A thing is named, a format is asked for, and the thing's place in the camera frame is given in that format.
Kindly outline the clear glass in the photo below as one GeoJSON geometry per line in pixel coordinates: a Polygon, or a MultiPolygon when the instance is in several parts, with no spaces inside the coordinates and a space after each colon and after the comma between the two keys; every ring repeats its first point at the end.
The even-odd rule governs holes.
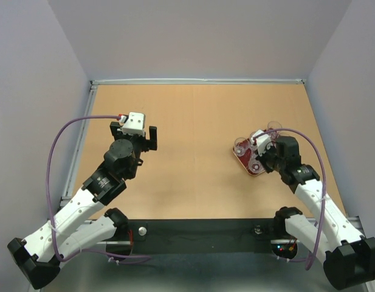
{"type": "Polygon", "coordinates": [[[249,141],[250,141],[250,143],[251,143],[252,145],[255,143],[255,138],[256,138],[259,134],[261,134],[261,133],[262,133],[261,130],[257,130],[257,131],[254,131],[254,132],[252,132],[252,133],[250,134],[249,141]]]}
{"type": "MultiPolygon", "coordinates": [[[[282,124],[280,124],[278,121],[270,121],[267,124],[266,131],[270,131],[270,130],[281,128],[281,127],[282,127],[282,124]]],[[[272,139],[276,139],[280,135],[280,132],[273,131],[273,132],[270,132],[269,135],[272,139]]]]}
{"type": "Polygon", "coordinates": [[[278,138],[280,137],[288,137],[289,134],[285,131],[277,131],[277,132],[272,132],[269,134],[271,137],[272,143],[275,145],[277,143],[278,138]]]}
{"type": "Polygon", "coordinates": [[[248,162],[247,170],[252,176],[258,176],[265,172],[260,161],[257,161],[256,159],[252,159],[248,162]]]}
{"type": "Polygon", "coordinates": [[[249,149],[249,140],[244,137],[238,137],[234,141],[233,152],[237,157],[242,157],[245,155],[246,151],[249,149]]]}

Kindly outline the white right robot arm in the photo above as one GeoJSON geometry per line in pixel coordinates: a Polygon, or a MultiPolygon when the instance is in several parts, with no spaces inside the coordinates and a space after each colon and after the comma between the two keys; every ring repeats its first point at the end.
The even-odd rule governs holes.
{"type": "Polygon", "coordinates": [[[375,280],[375,238],[365,237],[340,211],[327,194],[326,183],[312,166],[302,163],[297,140],[279,136],[272,141],[267,133],[257,131],[250,141],[265,171],[278,172],[317,222],[311,224],[294,207],[283,207],[275,214],[274,234],[301,241],[311,253],[309,261],[323,265],[337,290],[375,280]]]}

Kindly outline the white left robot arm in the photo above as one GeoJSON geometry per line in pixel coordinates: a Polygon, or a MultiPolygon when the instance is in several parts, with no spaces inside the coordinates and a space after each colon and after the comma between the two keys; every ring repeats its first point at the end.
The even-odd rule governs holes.
{"type": "Polygon", "coordinates": [[[62,263],[109,238],[134,238],[126,215],[118,208],[108,209],[92,224],[82,224],[103,209],[126,189],[126,181],[136,176],[143,164],[143,152],[157,150],[157,127],[143,129],[143,122],[111,122],[114,138],[103,162],[83,183],[70,201],[49,220],[25,238],[14,238],[7,248],[14,262],[39,290],[50,284],[60,272],[62,263]]]}

